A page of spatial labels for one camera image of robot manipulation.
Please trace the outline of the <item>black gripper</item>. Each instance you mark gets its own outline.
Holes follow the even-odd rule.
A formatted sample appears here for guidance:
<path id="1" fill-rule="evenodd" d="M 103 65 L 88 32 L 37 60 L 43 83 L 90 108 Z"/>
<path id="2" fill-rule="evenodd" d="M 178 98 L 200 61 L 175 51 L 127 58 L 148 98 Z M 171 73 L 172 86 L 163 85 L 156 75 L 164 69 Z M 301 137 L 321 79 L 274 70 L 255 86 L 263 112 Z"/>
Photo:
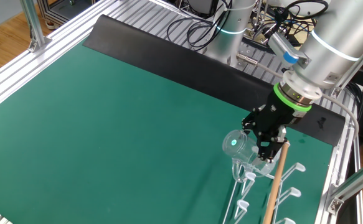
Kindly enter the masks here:
<path id="1" fill-rule="evenodd" d="M 287 142 L 286 126 L 298 122 L 305 111 L 287 105 L 275 92 L 268 95 L 265 105 L 254 108 L 242 120 L 242 130 L 250 133 L 254 128 L 258 133 L 258 157 L 272 163 L 278 151 Z"/>

